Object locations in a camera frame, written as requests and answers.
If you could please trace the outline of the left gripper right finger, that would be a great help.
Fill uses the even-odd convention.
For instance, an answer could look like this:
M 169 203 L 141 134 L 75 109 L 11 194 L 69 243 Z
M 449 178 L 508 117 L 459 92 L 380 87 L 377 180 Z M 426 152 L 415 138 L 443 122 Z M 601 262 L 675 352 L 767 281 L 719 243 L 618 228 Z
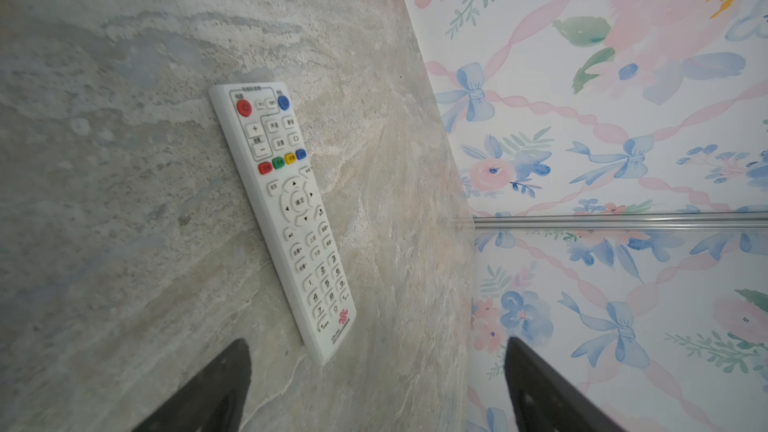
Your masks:
M 623 431 L 518 337 L 508 340 L 504 373 L 520 431 Z

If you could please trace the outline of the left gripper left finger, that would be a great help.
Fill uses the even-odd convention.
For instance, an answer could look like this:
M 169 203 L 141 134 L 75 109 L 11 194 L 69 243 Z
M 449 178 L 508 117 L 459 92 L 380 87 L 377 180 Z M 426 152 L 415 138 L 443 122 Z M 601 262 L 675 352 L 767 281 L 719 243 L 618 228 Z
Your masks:
M 240 430 L 251 383 L 247 342 L 233 341 L 135 428 L 135 432 Z

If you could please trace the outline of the white remote control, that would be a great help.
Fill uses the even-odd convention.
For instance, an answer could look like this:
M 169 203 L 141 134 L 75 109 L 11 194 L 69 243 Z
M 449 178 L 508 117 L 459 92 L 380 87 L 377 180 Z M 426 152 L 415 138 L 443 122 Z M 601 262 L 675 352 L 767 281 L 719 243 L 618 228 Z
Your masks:
M 301 338 L 325 365 L 356 308 L 287 87 L 214 85 L 209 96 Z

